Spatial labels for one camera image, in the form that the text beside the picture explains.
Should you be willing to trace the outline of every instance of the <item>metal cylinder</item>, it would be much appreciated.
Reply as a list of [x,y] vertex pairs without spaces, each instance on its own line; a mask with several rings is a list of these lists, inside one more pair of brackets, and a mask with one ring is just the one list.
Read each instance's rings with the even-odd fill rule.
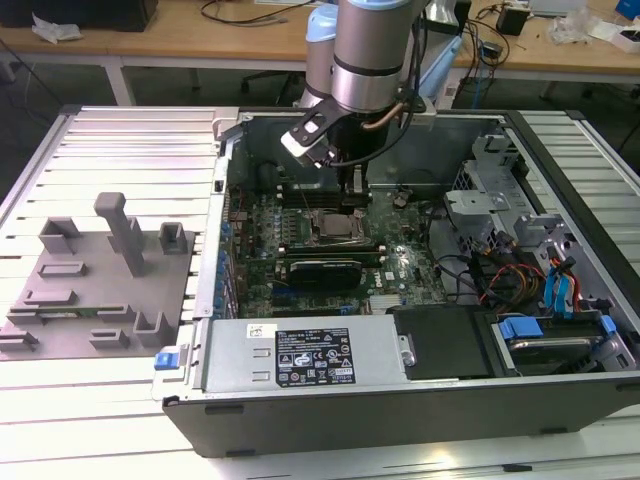
[[400,71],[391,75],[359,75],[334,66],[331,94],[347,110],[361,113],[384,110],[394,101]]
[[372,74],[402,67],[413,22],[412,2],[389,0],[340,2],[335,44],[336,62]]
[[331,95],[334,40],[307,42],[307,86],[315,96]]
[[338,21],[337,5],[323,5],[307,24],[307,90],[315,97],[331,94],[331,67]]

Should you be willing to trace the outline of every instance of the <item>motherboard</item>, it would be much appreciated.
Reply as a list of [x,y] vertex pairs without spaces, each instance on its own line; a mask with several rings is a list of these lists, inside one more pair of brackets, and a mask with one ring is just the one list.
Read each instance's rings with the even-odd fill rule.
[[345,215],[232,191],[239,317],[381,314],[445,302],[426,242],[431,205],[398,198],[374,191],[366,210]]

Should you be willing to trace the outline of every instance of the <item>copper tube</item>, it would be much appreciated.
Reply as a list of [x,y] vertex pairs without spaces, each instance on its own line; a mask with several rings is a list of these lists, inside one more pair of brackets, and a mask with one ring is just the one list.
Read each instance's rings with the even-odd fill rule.
[[389,110],[384,117],[380,120],[377,120],[373,123],[363,123],[362,129],[370,132],[372,130],[378,130],[379,128],[384,127],[387,123],[391,121],[393,117],[395,117],[398,113],[402,111],[404,108],[404,102],[396,103],[394,107]]

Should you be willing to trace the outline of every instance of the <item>warning label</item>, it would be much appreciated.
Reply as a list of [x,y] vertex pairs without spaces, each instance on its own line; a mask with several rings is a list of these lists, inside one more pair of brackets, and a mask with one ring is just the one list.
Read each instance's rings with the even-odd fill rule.
[[356,383],[349,329],[277,331],[276,372],[281,387]]

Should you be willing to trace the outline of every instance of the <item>gray plastic base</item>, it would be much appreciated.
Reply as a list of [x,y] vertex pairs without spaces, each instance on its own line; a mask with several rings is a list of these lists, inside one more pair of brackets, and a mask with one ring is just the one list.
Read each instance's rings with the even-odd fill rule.
[[[185,232],[185,253],[167,255],[163,253],[158,232],[143,232],[144,270],[138,277],[131,275],[122,255],[114,252],[108,240],[110,235],[109,232],[81,233],[80,237],[67,238],[71,250],[76,252],[73,255],[52,255],[43,250],[15,306],[33,308],[24,300],[42,292],[46,293],[44,297],[51,298],[73,292],[75,298],[70,304],[49,303],[46,308],[86,307],[96,312],[99,307],[128,305],[130,308],[112,314],[88,315],[81,311],[73,318],[60,318],[60,314],[18,314],[15,323],[19,325],[8,321],[0,331],[0,360],[152,356],[162,346],[175,342],[194,233]],[[84,274],[42,277],[39,273],[45,265],[61,262],[84,263]],[[138,312],[142,316],[136,322]],[[37,343],[16,337],[24,332],[32,335]],[[7,340],[4,347],[3,337]]]

